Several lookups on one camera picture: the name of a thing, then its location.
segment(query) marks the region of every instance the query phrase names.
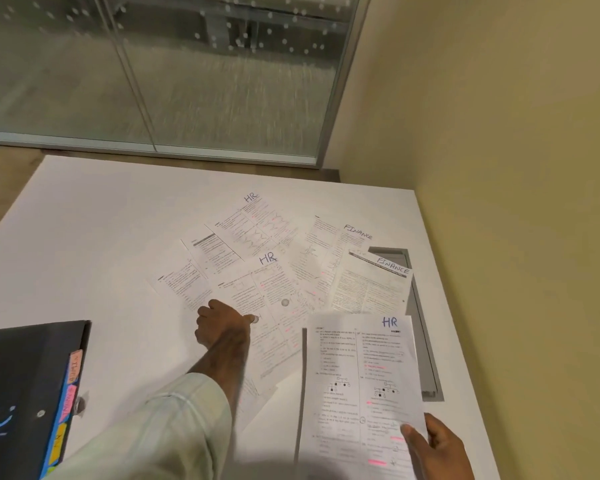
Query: white desk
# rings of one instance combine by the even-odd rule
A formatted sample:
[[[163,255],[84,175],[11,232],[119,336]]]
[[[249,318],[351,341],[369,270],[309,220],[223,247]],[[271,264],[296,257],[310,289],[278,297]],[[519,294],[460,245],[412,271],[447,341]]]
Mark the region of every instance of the white desk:
[[[144,281],[182,231],[259,191],[309,225],[316,212],[374,230],[374,245],[408,248],[445,400],[425,407],[466,445],[478,479],[496,479],[493,453],[414,192],[164,166],[48,156],[0,223],[0,328],[92,320],[71,455],[203,353]],[[278,387],[236,440],[241,461],[291,462],[301,373]]]

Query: black binder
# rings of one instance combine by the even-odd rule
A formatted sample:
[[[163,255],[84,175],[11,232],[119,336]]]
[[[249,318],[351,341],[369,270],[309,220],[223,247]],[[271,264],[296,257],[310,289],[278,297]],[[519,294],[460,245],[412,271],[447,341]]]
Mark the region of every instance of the black binder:
[[[0,330],[0,480],[38,480],[62,460],[90,328]]]

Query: yellow sticky tab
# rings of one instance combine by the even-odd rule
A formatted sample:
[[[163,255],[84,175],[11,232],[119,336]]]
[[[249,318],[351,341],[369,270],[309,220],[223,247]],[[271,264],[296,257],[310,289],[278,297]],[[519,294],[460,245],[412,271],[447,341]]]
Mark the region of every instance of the yellow sticky tab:
[[[67,384],[72,384],[76,379],[78,379],[81,366],[82,349],[78,349],[75,352],[71,352],[71,355],[69,356],[69,374],[66,379]]]
[[[62,451],[62,444],[64,441],[64,432],[66,431],[66,423],[62,423],[58,426],[56,431],[56,438],[54,439],[54,446],[51,448],[51,455],[49,456],[49,465],[53,465],[60,459],[60,452]]]

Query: colored sticky tab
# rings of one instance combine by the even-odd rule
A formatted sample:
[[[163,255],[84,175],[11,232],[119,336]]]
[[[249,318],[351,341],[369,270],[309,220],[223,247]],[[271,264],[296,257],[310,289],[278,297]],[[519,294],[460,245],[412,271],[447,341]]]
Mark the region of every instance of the colored sticky tab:
[[[78,389],[78,386],[71,384],[66,388],[66,395],[64,396],[64,403],[62,405],[62,414],[60,414],[60,423],[69,416],[71,412],[71,408],[73,407],[73,400],[75,399],[75,392]]]
[[[80,368],[82,366],[82,349],[78,349],[75,352],[71,352],[69,357],[69,375],[66,379],[67,384],[72,384],[78,379],[80,375]]]
[[[62,423],[60,426],[58,426],[56,438],[54,439],[54,446],[51,449],[51,455],[49,456],[49,465],[53,465],[56,461],[60,460],[60,452],[62,451],[65,431],[66,423]]]

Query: light green sleeve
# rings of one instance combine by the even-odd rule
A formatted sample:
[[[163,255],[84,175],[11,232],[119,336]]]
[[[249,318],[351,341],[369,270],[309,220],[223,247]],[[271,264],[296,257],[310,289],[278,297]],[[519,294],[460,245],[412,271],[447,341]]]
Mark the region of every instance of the light green sleeve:
[[[186,374],[96,436],[49,480],[217,480],[231,439],[224,391]]]

